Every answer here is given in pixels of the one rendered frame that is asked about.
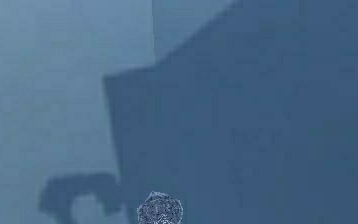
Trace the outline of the grey speckled round ball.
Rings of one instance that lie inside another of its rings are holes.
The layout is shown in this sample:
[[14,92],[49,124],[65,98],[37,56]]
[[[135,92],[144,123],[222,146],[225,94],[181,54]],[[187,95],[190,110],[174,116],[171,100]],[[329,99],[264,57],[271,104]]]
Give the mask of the grey speckled round ball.
[[138,224],[182,224],[181,201],[162,192],[152,191],[137,208]]

